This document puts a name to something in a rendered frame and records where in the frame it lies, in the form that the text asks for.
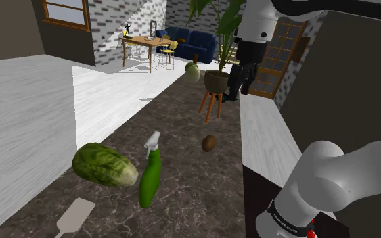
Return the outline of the yellow chair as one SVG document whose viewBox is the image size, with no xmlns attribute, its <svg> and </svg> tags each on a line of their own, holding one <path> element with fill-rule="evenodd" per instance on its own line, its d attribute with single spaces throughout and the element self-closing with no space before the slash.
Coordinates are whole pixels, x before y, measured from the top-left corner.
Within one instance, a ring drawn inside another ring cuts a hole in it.
<svg viewBox="0 0 381 238">
<path fill-rule="evenodd" d="M 171 61 L 171 56 L 175 54 L 175 50 L 178 46 L 177 41 L 171 41 L 169 44 L 163 44 L 159 46 L 160 54 L 165 55 L 165 70 L 167 70 L 169 64 L 173 64 L 173 68 L 175 68 L 175 63 Z"/>
</svg>

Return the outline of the green spray bottle white nozzle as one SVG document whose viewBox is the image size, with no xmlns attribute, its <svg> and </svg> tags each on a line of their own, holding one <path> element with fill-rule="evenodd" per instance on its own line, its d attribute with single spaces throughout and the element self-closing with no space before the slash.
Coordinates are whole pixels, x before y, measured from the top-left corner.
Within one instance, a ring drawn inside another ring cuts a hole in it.
<svg viewBox="0 0 381 238">
<path fill-rule="evenodd" d="M 160 132 L 155 131 L 146 141 L 146 166 L 139 183 L 139 205 L 142 208 L 148 208 L 158 190 L 160 184 L 160 173 L 162 168 L 162 159 L 158 140 Z"/>
</svg>

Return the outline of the grey spatula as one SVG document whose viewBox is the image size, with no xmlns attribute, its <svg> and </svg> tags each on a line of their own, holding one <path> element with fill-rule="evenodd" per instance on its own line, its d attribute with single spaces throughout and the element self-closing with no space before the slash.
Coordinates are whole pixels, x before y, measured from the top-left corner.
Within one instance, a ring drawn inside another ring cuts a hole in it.
<svg viewBox="0 0 381 238">
<path fill-rule="evenodd" d="M 57 221 L 60 232 L 54 238 L 61 238 L 64 233 L 78 231 L 94 207 L 95 203 L 76 198 Z"/>
</svg>

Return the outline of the green lettuce head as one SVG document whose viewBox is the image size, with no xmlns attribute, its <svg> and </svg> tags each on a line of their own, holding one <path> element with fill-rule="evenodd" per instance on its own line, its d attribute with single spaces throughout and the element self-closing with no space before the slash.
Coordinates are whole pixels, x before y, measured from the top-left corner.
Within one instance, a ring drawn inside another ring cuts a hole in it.
<svg viewBox="0 0 381 238">
<path fill-rule="evenodd" d="M 99 143 L 83 145 L 72 159 L 72 169 L 82 179 L 107 187 L 132 186 L 139 176 L 127 157 Z"/>
</svg>

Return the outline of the green round bottle brown stopper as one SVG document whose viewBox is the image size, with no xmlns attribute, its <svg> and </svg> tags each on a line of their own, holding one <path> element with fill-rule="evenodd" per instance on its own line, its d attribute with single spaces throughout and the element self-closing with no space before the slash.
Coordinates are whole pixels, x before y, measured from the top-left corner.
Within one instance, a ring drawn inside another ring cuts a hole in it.
<svg viewBox="0 0 381 238">
<path fill-rule="evenodd" d="M 196 83 L 200 79 L 200 70 L 197 65 L 198 54 L 194 55 L 193 61 L 189 62 L 185 66 L 185 79 L 188 82 Z"/>
</svg>

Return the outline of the wooden lattice door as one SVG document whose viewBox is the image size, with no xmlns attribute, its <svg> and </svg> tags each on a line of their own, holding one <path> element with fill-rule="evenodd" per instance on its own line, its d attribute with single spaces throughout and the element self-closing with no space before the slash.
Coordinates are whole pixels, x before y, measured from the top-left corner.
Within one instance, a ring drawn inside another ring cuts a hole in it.
<svg viewBox="0 0 381 238">
<path fill-rule="evenodd" d="M 296 22 L 286 17 L 278 20 L 256 78 L 249 88 L 251 95 L 268 99 L 275 97 L 306 25 L 307 22 Z"/>
</svg>

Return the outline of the blue sofa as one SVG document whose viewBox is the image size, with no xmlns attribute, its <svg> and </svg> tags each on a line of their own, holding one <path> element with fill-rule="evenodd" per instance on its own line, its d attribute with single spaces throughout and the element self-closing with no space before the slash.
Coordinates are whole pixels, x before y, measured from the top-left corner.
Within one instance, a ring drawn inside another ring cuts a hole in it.
<svg viewBox="0 0 381 238">
<path fill-rule="evenodd" d="M 170 36 L 170 40 L 184 39 L 184 43 L 178 43 L 174 56 L 187 60 L 192 60 L 194 55 L 198 55 L 198 61 L 210 64 L 217 46 L 215 36 L 210 33 L 189 30 L 180 27 L 168 27 L 164 30 L 157 30 L 156 36 L 160 38 L 163 35 Z"/>
</svg>

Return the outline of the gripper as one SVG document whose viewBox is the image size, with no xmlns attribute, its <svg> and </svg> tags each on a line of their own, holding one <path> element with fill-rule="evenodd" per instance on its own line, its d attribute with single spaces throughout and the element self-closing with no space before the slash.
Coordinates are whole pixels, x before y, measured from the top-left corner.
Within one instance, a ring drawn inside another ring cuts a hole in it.
<svg viewBox="0 0 381 238">
<path fill-rule="evenodd" d="M 240 40 L 236 59 L 239 65 L 234 64 L 229 74 L 229 100 L 235 101 L 240 89 L 243 95 L 248 94 L 250 85 L 254 82 L 259 64 L 262 62 L 267 49 L 266 43 Z"/>
</svg>

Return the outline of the wooden framed window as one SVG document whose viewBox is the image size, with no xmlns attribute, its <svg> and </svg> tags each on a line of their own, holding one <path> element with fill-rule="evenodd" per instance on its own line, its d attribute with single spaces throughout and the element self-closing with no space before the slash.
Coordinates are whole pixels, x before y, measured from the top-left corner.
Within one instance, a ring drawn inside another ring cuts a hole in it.
<svg viewBox="0 0 381 238">
<path fill-rule="evenodd" d="M 44 22 L 90 32 L 87 0 L 41 0 Z"/>
</svg>

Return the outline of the potted plant on wooden stand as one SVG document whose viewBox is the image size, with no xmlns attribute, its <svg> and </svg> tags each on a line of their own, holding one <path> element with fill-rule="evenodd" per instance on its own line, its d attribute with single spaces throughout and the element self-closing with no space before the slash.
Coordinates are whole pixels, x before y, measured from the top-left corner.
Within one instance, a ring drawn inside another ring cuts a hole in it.
<svg viewBox="0 0 381 238">
<path fill-rule="evenodd" d="M 204 104 L 211 94 L 208 111 L 206 115 L 205 123 L 208 123 L 210 118 L 210 113 L 214 105 L 215 96 L 218 96 L 218 108 L 217 108 L 217 118 L 220 118 L 221 114 L 221 103 L 223 98 L 223 93 L 227 89 L 227 81 L 229 74 L 223 71 L 225 64 L 229 61 L 230 52 L 235 49 L 233 46 L 234 30 L 240 25 L 242 21 L 242 16 L 238 14 L 241 8 L 241 4 L 245 0 L 225 0 L 226 10 L 223 15 L 220 15 L 220 0 L 218 0 L 218 7 L 215 7 L 213 0 L 191 0 L 189 4 L 189 20 L 187 24 L 190 23 L 191 19 L 194 17 L 195 13 L 198 12 L 198 16 L 202 13 L 203 9 L 211 4 L 217 15 L 218 26 L 215 34 L 219 35 L 219 69 L 218 70 L 207 70 L 204 75 L 204 85 L 206 87 L 206 93 L 204 99 L 201 103 L 199 112 L 202 111 Z"/>
</svg>

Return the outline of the brown kiwi fruit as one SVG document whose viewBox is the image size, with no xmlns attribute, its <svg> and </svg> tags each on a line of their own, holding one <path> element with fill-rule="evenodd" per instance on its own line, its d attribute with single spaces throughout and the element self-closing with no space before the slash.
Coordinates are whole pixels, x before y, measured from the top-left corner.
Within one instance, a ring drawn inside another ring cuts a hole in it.
<svg viewBox="0 0 381 238">
<path fill-rule="evenodd" d="M 212 151 L 217 145 L 217 140 L 214 135 L 207 135 L 201 143 L 202 150 L 204 152 L 210 152 Z"/>
</svg>

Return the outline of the wooden dining table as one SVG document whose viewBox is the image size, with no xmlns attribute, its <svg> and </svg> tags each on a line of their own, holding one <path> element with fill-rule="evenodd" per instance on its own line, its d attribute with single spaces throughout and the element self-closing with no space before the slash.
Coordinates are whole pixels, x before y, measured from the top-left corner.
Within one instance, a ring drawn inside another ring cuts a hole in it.
<svg viewBox="0 0 381 238">
<path fill-rule="evenodd" d="M 149 48 L 148 59 L 149 59 L 149 65 L 150 65 L 150 72 L 152 72 L 153 48 L 160 47 L 162 45 L 169 45 L 169 44 L 173 43 L 173 41 L 169 40 L 169 39 L 158 38 L 158 37 L 154 37 L 153 39 L 149 39 L 149 37 L 147 37 L 147 36 L 134 36 L 134 37 L 132 37 L 129 35 L 129 28 L 130 27 L 131 27 L 131 24 L 125 25 L 127 33 L 126 33 L 126 35 L 124 35 L 123 37 L 120 38 L 122 41 L 122 48 L 123 48 L 122 66 L 125 66 L 125 62 L 126 62 L 126 56 L 127 56 L 126 44 L 131 43 L 131 44 L 136 44 L 139 46 L 145 46 L 145 47 Z"/>
</svg>

